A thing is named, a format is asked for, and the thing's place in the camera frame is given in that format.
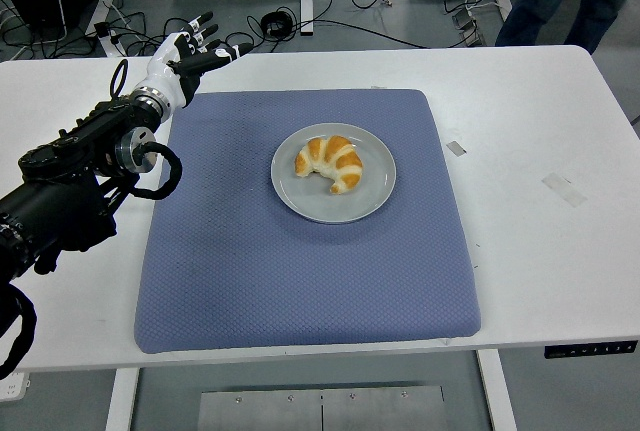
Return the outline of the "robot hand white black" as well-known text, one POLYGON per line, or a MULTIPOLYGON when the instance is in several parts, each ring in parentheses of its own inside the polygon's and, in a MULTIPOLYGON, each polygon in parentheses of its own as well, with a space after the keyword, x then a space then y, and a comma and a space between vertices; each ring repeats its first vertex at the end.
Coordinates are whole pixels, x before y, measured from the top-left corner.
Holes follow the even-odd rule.
POLYGON ((250 43, 228 45, 211 36, 218 30, 208 11, 170 34, 147 66, 147 75, 136 85, 131 99, 148 105, 166 121, 174 111, 185 108, 200 85, 200 78, 253 50, 250 43))

